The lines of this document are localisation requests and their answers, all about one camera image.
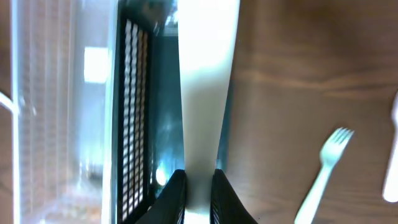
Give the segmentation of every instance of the fork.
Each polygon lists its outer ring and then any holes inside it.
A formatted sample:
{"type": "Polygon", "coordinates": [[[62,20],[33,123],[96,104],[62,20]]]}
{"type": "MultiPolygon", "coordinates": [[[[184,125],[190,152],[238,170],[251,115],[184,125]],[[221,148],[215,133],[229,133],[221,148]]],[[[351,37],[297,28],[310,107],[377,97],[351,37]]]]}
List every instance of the fork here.
{"type": "Polygon", "coordinates": [[[353,136],[354,131],[346,128],[338,128],[326,140],[320,152],[320,160],[322,168],[318,177],[307,197],[305,198],[300,210],[297,213],[295,224],[310,224],[317,212],[323,192],[325,191],[330,174],[343,155],[349,140],[353,136]]]}

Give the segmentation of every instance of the transparent bin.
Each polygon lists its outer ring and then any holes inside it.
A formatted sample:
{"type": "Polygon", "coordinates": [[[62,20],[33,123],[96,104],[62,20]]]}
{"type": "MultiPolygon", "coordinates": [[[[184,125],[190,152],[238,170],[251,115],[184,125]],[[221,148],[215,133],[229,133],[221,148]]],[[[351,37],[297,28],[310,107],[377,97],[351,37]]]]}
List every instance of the transparent bin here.
{"type": "Polygon", "coordinates": [[[14,223],[112,220],[117,4],[12,1],[14,223]]]}

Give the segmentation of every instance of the plastic container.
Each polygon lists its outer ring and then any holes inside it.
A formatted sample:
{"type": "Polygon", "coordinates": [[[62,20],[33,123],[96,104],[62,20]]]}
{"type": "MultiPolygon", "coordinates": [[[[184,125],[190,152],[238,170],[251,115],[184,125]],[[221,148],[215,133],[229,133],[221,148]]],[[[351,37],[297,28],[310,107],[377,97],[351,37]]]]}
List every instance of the plastic container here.
{"type": "Polygon", "coordinates": [[[12,1],[14,223],[111,222],[117,3],[12,1]]]}

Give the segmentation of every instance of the tabletop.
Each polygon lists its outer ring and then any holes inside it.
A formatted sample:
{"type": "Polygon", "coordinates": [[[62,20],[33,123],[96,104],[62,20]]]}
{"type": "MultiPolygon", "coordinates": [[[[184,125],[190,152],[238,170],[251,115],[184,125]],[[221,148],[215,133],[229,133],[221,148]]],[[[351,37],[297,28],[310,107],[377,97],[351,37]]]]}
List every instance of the tabletop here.
{"type": "Polygon", "coordinates": [[[398,223],[382,198],[398,1],[241,0],[227,176],[258,223],[293,223],[335,128],[355,130],[314,223],[398,223]]]}

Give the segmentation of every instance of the white plastic knife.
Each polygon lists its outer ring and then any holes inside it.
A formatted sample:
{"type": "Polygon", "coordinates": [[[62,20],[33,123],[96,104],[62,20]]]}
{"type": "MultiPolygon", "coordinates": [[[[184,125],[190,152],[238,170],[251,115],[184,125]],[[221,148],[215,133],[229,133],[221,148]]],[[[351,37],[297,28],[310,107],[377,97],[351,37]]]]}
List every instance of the white plastic knife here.
{"type": "Polygon", "coordinates": [[[396,128],[394,142],[390,155],[390,162],[387,168],[386,179],[384,181],[383,198],[388,202],[398,202],[398,93],[392,106],[391,118],[396,128]]]}

